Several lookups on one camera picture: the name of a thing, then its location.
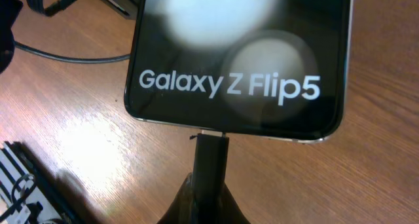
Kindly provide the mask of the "black Galaxy flip phone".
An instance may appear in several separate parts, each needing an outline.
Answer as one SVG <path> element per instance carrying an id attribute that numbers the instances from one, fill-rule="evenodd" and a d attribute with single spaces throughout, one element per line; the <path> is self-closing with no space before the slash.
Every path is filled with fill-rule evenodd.
<path id="1" fill-rule="evenodd" d="M 346 99 L 353 0 L 139 0 L 134 118 L 322 141 Z"/>

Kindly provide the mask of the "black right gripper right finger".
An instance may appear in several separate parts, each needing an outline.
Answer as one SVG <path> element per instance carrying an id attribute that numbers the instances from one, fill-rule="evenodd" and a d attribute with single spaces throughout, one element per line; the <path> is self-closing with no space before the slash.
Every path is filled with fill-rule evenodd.
<path id="1" fill-rule="evenodd" d="M 250 224 L 226 185 L 224 185 L 219 197 L 219 223 Z"/>

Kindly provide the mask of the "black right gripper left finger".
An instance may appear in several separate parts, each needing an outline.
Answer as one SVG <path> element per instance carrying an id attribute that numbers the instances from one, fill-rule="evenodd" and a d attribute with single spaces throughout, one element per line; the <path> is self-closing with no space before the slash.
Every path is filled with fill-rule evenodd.
<path id="1" fill-rule="evenodd" d="M 157 224 L 189 224 L 194 201 L 192 174 L 189 173 L 179 188 L 173 202 Z"/>

